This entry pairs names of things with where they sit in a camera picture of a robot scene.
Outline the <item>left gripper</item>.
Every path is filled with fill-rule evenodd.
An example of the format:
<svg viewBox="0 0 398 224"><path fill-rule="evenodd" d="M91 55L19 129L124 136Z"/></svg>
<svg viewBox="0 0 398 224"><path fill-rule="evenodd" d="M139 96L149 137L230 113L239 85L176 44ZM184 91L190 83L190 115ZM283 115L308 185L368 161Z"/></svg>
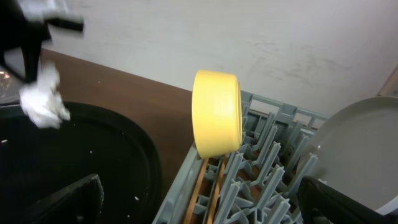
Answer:
<svg viewBox="0 0 398 224"><path fill-rule="evenodd" d="M37 81L42 42L50 40L47 26L29 22L15 0L1 0L1 67L22 83Z"/></svg>

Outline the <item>grey round plate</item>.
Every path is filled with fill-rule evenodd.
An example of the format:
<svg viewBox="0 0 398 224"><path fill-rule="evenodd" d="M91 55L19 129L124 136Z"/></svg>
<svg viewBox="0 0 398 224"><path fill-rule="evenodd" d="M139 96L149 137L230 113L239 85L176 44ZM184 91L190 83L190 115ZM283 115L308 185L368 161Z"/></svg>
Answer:
<svg viewBox="0 0 398 224"><path fill-rule="evenodd" d="M381 215L397 211L397 98L376 96L340 110L304 150L310 176Z"/></svg>

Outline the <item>white tissue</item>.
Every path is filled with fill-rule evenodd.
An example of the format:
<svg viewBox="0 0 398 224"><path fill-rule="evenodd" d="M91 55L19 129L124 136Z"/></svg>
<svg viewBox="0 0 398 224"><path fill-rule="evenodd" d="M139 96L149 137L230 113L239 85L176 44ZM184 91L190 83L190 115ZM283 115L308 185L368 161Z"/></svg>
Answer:
<svg viewBox="0 0 398 224"><path fill-rule="evenodd" d="M70 120L57 90L59 84L59 72L53 62L48 62L41 66L36 81L19 90L21 108L38 128L59 129L64 120Z"/></svg>

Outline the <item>wooden chopstick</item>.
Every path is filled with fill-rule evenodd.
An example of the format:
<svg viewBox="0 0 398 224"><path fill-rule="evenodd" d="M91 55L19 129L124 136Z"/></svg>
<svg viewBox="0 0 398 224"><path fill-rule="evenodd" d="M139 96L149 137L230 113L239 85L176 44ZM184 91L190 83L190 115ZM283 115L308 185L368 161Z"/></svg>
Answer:
<svg viewBox="0 0 398 224"><path fill-rule="evenodd" d="M195 204L197 201L198 193L200 191L201 183L203 182L203 178L206 172L206 167L208 164L208 159L205 159L202 163L199 175L197 177L197 182L195 184L195 188L193 189L192 197L190 199L190 203L188 205L186 214L183 219L183 224L189 224L191 222L192 214L195 208Z"/></svg>
<svg viewBox="0 0 398 224"><path fill-rule="evenodd" d="M222 163L221 163L221 166L220 166L220 169L219 169L219 172L218 172L218 175L217 175L216 184L215 184L215 190L214 190L214 193L213 193L212 201L210 203L210 208L209 208L209 211L208 211L208 218L207 218L206 224L213 224L213 221L214 221L215 210L216 210L217 203L218 203L218 198L219 198L219 195L220 195L220 188L221 188L221 184L222 184L222 180L223 180L223 176L224 176L224 170L225 170L225 167L226 167L227 160L228 160L228 156L224 155Z"/></svg>

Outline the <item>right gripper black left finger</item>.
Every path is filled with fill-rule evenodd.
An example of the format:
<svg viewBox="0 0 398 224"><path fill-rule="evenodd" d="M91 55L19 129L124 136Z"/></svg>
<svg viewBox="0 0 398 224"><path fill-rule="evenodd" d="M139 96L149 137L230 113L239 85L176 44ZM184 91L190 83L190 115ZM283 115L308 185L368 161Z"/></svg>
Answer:
<svg viewBox="0 0 398 224"><path fill-rule="evenodd" d="M100 177L90 174L39 200L18 216L18 222L96 223L103 201Z"/></svg>

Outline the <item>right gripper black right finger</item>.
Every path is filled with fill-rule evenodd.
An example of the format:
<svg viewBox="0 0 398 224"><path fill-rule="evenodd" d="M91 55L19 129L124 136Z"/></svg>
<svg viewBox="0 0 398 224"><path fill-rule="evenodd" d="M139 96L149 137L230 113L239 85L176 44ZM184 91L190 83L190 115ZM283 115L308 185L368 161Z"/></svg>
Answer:
<svg viewBox="0 0 398 224"><path fill-rule="evenodd" d="M313 177L302 178L297 192L304 224L395 224L394 215L381 215Z"/></svg>

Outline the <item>yellow bowl with food scraps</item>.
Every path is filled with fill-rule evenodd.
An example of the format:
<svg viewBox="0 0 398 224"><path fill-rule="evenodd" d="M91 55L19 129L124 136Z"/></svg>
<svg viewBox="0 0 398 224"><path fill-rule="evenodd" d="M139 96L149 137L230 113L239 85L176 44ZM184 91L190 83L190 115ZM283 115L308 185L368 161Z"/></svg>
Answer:
<svg viewBox="0 0 398 224"><path fill-rule="evenodd" d="M193 135L206 159L237 151L243 141L241 89L236 75L199 70L192 91Z"/></svg>

